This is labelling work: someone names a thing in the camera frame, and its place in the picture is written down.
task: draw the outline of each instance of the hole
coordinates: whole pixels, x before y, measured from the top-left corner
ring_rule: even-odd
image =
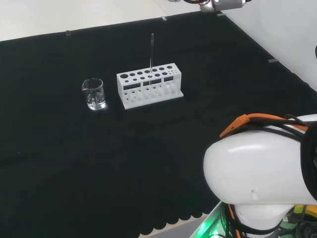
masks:
[[[164,82],[172,81],[174,79],[173,76],[164,78]]]
[[[155,79],[155,80],[152,80],[152,81],[151,81],[151,85],[152,85],[152,84],[156,84],[156,83],[161,83],[161,82],[162,82],[162,79],[161,79],[161,78]]]
[[[134,83],[127,86],[123,86],[123,90],[138,88],[138,87],[141,87],[141,83]]]

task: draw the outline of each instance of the water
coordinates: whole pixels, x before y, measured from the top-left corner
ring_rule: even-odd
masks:
[[[87,97],[87,105],[91,110],[100,110],[106,107],[105,96],[103,93],[89,94]]]

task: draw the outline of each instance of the metal clip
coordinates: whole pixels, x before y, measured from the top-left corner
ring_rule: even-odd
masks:
[[[279,62],[279,60],[278,59],[269,59],[268,62],[269,63],[274,63],[274,62]]]

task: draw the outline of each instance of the white test tube rack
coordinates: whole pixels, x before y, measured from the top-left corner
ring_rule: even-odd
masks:
[[[182,73],[170,63],[117,74],[118,93],[125,109],[183,97]]]

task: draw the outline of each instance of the black cloth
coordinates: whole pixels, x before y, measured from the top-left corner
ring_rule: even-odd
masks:
[[[116,74],[176,63],[177,100],[125,110]],[[129,237],[218,203],[205,150],[238,116],[317,113],[306,83],[200,12],[0,42],[0,237]],[[81,85],[104,81],[108,109]]]

